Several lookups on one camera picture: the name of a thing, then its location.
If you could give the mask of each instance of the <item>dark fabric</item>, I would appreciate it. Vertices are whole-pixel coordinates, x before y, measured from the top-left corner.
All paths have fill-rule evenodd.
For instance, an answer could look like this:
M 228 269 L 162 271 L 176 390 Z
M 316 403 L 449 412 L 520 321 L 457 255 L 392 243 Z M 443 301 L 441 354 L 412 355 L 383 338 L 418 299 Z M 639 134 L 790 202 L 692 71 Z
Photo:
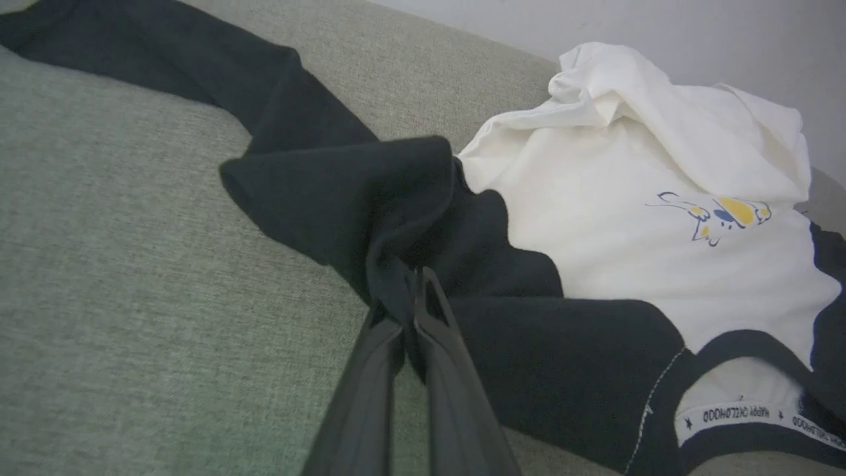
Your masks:
M 446 141 L 377 141 L 295 50 L 173 0 L 44 0 L 0 17 L 0 43 L 232 113 L 253 136 L 242 158 L 221 167 L 235 202 L 268 236 L 333 266 L 406 328 L 411 270 L 432 267 L 501 423 L 628 474 L 684 473 L 691 461 L 737 451 L 705 436 L 680 451 L 673 415 L 684 390 L 746 340 L 700 361 L 651 304 L 565 298 L 549 257 L 508 244 L 503 199 L 468 190 Z M 818 266 L 843 282 L 842 238 L 819 245 Z M 843 302 L 827 313 L 821 340 L 843 330 Z M 817 375 L 770 340 L 753 355 L 819 389 L 829 419 L 846 417 L 836 401 L 846 391 L 828 384 L 844 369 L 839 341 L 815 347 Z M 831 454 L 800 434 L 773 434 L 756 434 L 755 449 Z

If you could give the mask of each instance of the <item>gray-green upholstery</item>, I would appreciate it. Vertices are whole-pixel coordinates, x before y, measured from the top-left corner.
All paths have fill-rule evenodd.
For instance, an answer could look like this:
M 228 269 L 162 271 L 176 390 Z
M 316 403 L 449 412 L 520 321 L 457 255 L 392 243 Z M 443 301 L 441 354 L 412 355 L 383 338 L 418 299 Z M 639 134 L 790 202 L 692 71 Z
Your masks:
M 191 3 L 299 49 L 384 139 L 458 150 L 555 72 L 360 1 Z M 366 309 L 229 200 L 217 166 L 248 140 L 221 110 L 0 49 L 1 474 L 297 472 Z M 426 474 L 407 368 L 395 407 L 395 474 Z M 528 475 L 613 474 L 508 436 Z M 836 473 L 776 453 L 696 472 Z

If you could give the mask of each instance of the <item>fabric texture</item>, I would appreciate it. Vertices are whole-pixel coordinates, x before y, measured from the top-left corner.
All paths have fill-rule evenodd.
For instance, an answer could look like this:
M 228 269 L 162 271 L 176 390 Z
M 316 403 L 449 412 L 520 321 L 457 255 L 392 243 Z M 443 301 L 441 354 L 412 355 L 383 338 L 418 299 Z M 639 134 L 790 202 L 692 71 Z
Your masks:
M 365 122 L 371 124 L 369 114 L 386 136 L 391 130 L 397 136 L 419 133 L 416 126 L 429 125 L 433 132 L 460 139 L 454 127 L 469 137 L 473 128 L 464 121 L 479 109 L 453 111 L 459 98 L 508 110 L 495 96 L 499 88 L 514 87 L 508 83 L 519 74 L 514 65 L 547 67 L 450 32 L 479 45 L 476 60 L 467 64 L 462 53 L 439 66 L 444 70 L 412 68 L 405 74 L 418 74 L 421 90 L 431 94 L 398 99 L 420 103 L 414 117 L 403 116 L 409 110 L 389 116 L 380 106 L 392 95 L 401 97 L 407 86 L 389 75 L 378 76 L 387 84 L 373 84 L 372 67 L 362 66 L 357 50 L 354 60 L 333 62 L 348 53 L 345 47 L 372 46 L 356 42 L 381 44 L 385 30 L 349 36 L 351 41 L 335 36 L 336 21 L 351 28 L 377 20 L 396 25 L 389 30 L 393 41 L 382 49 L 362 48 L 366 58 L 397 44 L 409 53 L 419 54 L 422 43 L 446 54 L 448 42 L 428 30 L 437 27 L 416 30 L 413 20 L 365 6 L 206 7 L 297 48 L 281 36 L 308 30 L 299 38 L 303 49 L 317 47 L 314 35 L 337 38 L 340 53 L 329 53 L 320 65 L 341 75 L 312 70 L 327 77 L 333 90 L 336 82 L 345 102 L 348 91 Z M 291 19 L 285 33 L 277 33 L 281 18 Z M 499 76 L 502 83 L 461 91 L 477 87 L 474 71 L 487 80 L 502 55 L 516 62 Z M 9 466 L 45 473 L 74 467 L 295 471 L 364 309 L 333 272 L 251 229 L 222 192 L 215 168 L 222 156 L 243 151 L 244 131 L 214 108 L 28 64 L 7 53 L 3 61 L 11 65 L 4 70 L 14 72 L 3 77 L 3 100 L 13 112 L 4 115 L 3 143 L 12 159 L 4 162 L 2 187 L 3 269 L 12 271 L 3 275 L 3 388 L 13 390 L 3 394 L 3 449 L 9 451 L 2 454 Z M 408 65 L 403 59 L 394 67 Z M 455 97 L 444 96 L 436 75 L 448 69 L 450 76 L 443 77 L 464 85 L 455 88 L 461 91 Z M 513 100 L 530 102 L 517 95 Z M 440 112 L 429 113 L 427 104 Z M 408 123 L 417 124 L 406 130 Z M 425 473 L 425 399 L 404 377 L 397 397 L 397 473 Z M 604 471 L 511 435 L 526 473 Z M 742 473 L 791 465 L 797 473 L 826 471 L 781 455 L 714 464 Z

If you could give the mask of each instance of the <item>clothing label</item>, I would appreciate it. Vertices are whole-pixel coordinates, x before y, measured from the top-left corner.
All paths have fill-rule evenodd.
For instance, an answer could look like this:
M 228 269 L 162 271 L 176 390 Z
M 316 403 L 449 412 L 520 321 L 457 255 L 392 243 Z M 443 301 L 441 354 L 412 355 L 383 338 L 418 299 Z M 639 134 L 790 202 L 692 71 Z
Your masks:
M 792 429 L 832 448 L 846 452 L 846 441 L 828 433 L 816 423 L 799 415 L 795 409 L 771 403 L 732 401 L 718 405 L 691 408 L 676 417 L 678 446 L 705 429 L 730 424 L 767 423 Z

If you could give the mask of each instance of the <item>yellow and blue print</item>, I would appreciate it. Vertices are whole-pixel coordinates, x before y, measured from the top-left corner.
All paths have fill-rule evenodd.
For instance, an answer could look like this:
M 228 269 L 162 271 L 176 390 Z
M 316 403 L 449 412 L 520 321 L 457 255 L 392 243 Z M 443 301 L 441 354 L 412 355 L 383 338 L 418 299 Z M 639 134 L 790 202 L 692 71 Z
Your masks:
M 764 202 L 749 202 L 727 196 L 708 196 L 692 202 L 671 191 L 659 193 L 658 198 L 663 203 L 648 206 L 684 210 L 696 220 L 692 240 L 707 240 L 710 246 L 716 246 L 729 233 L 757 226 L 772 217 L 770 206 Z

